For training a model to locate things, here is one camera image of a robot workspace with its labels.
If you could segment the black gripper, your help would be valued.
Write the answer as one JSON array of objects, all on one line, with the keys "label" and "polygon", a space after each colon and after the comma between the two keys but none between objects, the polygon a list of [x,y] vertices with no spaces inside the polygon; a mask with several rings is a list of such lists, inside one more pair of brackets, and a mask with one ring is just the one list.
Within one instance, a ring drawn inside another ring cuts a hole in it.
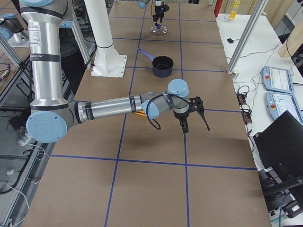
[{"label": "black gripper", "polygon": [[164,18],[164,13],[169,11],[169,6],[163,0],[154,0],[154,10],[155,13],[153,14],[153,22],[158,23],[160,21],[162,23]]},{"label": "black gripper", "polygon": [[187,117],[189,116],[189,112],[185,112],[185,113],[174,112],[174,116],[179,120],[183,133],[188,133],[189,129],[188,129]]}]

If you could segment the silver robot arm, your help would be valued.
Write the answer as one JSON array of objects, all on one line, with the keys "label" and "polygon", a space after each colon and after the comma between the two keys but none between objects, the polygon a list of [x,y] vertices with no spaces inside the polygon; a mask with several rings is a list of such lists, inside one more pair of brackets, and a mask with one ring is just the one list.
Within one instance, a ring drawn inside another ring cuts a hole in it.
[{"label": "silver robot arm", "polygon": [[163,0],[137,0],[137,5],[143,9],[149,2],[154,6],[154,13],[152,13],[153,22],[155,25],[163,22],[164,13],[169,11],[169,6]]},{"label": "silver robot arm", "polygon": [[27,22],[30,39],[30,60],[34,80],[34,100],[26,122],[28,134],[42,143],[62,139],[69,128],[97,118],[144,111],[152,120],[172,110],[183,132],[188,132],[190,112],[188,86],[174,79],[167,91],[157,95],[127,96],[101,102],[68,102],[62,91],[62,78],[76,92],[85,64],[80,45],[62,34],[63,28],[74,25],[70,0],[22,0],[20,14]]}]

